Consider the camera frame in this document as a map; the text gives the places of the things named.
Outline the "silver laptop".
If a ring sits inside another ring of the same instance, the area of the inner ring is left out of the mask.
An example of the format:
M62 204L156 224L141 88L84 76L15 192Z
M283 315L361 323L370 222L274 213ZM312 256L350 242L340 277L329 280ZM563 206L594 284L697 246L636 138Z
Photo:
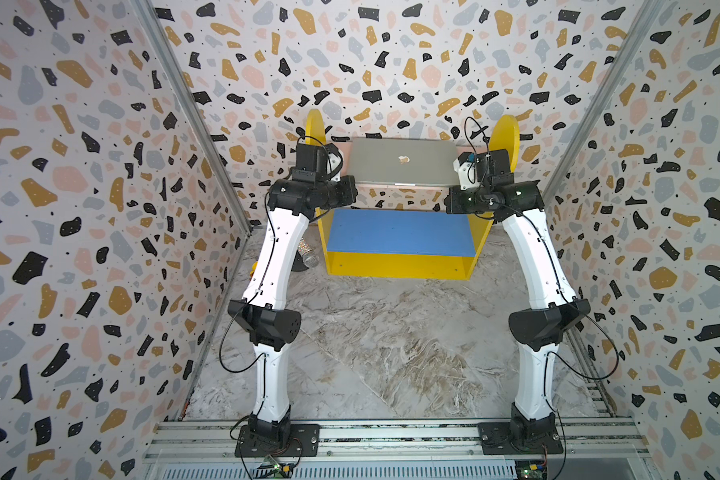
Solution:
M361 184L449 187L459 183L453 168L458 155L446 141L357 138L347 173Z

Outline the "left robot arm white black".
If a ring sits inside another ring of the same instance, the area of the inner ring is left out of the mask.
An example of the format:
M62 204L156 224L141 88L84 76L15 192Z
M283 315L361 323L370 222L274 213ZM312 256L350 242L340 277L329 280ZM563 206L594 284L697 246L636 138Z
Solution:
M291 403L287 392L291 344L301 314L286 308L287 287L299 244L310 222L331 209L352 205L355 178L309 183L275 182L265 195L266 234L250 283L228 312L253 345L256 397L249 432L281 448L290 437Z

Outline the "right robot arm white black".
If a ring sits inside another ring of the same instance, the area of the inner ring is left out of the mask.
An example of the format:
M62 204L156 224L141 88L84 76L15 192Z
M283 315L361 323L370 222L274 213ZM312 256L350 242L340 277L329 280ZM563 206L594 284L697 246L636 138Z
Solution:
M508 320L520 358L511 426L517 436L551 431L555 413L549 395L556 354L565 331L589 314L591 307L574 292L553 253L537 184L452 186L445 205L449 214L490 213L512 242L527 284L529 307L512 313Z

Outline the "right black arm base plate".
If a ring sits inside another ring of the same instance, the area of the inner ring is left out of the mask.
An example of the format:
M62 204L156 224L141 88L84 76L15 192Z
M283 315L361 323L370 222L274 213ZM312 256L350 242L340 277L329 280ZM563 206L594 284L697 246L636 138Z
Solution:
M484 455L562 454L564 447L556 427L548 420L524 422L512 419L477 425Z

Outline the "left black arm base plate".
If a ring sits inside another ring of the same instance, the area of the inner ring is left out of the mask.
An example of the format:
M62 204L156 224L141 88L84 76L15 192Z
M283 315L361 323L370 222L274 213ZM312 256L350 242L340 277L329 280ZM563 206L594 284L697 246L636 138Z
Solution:
M238 458L263 458L266 455L315 457L320 434L321 427L317 423L296 423L274 430L267 427L263 433L251 432L249 425L245 425L239 432L234 455Z

